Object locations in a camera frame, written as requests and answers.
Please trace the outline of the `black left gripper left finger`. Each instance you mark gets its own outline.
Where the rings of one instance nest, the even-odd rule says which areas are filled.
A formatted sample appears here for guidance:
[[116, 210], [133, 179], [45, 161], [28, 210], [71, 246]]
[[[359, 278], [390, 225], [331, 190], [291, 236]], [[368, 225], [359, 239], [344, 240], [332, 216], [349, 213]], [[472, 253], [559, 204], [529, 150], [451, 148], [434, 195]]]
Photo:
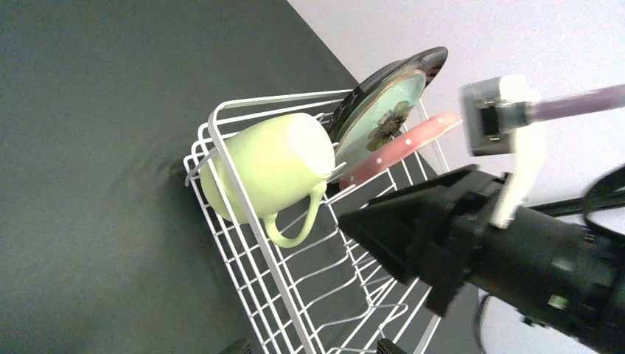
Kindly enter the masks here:
[[252, 354], [252, 346], [247, 339], [237, 339], [221, 350], [219, 354]]

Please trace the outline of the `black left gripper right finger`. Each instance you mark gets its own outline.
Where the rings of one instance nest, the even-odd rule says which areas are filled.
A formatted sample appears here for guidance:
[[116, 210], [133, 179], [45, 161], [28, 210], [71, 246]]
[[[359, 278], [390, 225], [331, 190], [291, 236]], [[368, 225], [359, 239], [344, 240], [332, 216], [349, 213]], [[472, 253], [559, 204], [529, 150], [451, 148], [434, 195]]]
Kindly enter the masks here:
[[377, 341], [377, 354], [407, 354], [402, 348], [397, 346], [390, 339], [380, 339]]

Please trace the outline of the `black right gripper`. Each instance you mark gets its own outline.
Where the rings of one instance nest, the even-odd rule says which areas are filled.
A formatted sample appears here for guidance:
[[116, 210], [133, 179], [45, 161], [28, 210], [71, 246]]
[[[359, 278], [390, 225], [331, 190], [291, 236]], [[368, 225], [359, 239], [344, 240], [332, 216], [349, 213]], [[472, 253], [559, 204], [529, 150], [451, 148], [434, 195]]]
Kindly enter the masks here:
[[431, 288], [443, 316], [466, 282], [597, 353], [624, 351], [624, 236], [592, 221], [596, 204], [624, 188], [624, 170], [600, 178], [583, 200], [583, 224], [520, 207], [508, 228], [490, 225], [501, 178], [469, 164], [371, 199], [342, 214], [339, 229], [398, 282]]

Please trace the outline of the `pink dotted plate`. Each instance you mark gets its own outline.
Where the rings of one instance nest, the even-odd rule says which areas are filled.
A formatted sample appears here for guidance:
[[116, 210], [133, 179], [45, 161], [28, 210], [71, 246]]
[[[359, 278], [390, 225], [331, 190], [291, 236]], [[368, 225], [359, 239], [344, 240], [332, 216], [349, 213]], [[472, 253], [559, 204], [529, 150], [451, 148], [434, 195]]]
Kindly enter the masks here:
[[463, 119], [459, 115], [451, 113], [437, 114], [425, 120], [399, 137], [392, 139], [344, 173], [339, 178], [340, 190], [367, 182], [454, 129], [462, 121]]

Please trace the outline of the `green flower plate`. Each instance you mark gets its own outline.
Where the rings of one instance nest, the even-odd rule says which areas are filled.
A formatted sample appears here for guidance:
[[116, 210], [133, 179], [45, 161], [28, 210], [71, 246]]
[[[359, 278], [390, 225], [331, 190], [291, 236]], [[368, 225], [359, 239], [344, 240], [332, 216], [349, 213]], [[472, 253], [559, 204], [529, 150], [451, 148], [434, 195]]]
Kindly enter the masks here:
[[350, 115], [335, 148], [335, 162], [343, 175], [390, 142], [406, 122], [425, 89], [425, 74], [413, 70], [393, 79], [362, 102]]

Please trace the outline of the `cream mug green handle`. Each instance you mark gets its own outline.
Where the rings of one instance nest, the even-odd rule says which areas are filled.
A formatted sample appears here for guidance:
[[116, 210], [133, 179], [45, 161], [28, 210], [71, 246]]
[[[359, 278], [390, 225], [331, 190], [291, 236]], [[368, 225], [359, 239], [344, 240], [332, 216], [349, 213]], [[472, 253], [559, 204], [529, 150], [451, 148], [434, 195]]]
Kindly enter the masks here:
[[[332, 142], [313, 116], [295, 113], [267, 119], [225, 140], [256, 216], [277, 246], [293, 248], [310, 233], [335, 168]], [[277, 226], [283, 209], [308, 197], [298, 236], [287, 238]]]

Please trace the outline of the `white wire dish rack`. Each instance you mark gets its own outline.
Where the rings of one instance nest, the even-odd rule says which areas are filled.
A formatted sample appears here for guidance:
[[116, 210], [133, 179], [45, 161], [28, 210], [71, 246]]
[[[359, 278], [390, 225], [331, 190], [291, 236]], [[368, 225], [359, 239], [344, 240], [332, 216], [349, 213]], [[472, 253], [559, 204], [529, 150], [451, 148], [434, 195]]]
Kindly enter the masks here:
[[308, 238], [284, 249], [265, 235], [261, 222], [227, 221], [200, 187], [200, 169], [228, 158], [227, 138], [265, 119], [306, 112], [327, 124], [347, 90], [229, 100], [198, 127], [184, 159], [194, 190], [264, 353], [374, 353], [387, 338], [407, 353], [426, 353], [440, 318], [425, 307], [423, 282], [400, 285], [336, 226], [339, 214], [368, 200], [442, 173], [447, 161], [432, 142], [358, 187], [332, 189], [321, 200]]

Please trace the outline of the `black striped rim dinner plate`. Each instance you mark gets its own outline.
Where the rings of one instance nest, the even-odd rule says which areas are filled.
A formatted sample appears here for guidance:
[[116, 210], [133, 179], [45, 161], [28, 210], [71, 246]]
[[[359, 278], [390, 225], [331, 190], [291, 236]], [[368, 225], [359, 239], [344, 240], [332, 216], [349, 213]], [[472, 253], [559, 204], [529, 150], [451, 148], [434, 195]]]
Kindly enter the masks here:
[[437, 46], [418, 52], [409, 58], [391, 62], [371, 74], [348, 93], [334, 110], [327, 127], [331, 141], [338, 142], [341, 139], [341, 131], [347, 127], [350, 115], [362, 102], [372, 98], [375, 92], [380, 91], [402, 74], [407, 74], [413, 70], [423, 72], [425, 74], [425, 88], [427, 88], [440, 72], [448, 55], [449, 49], [447, 47]]

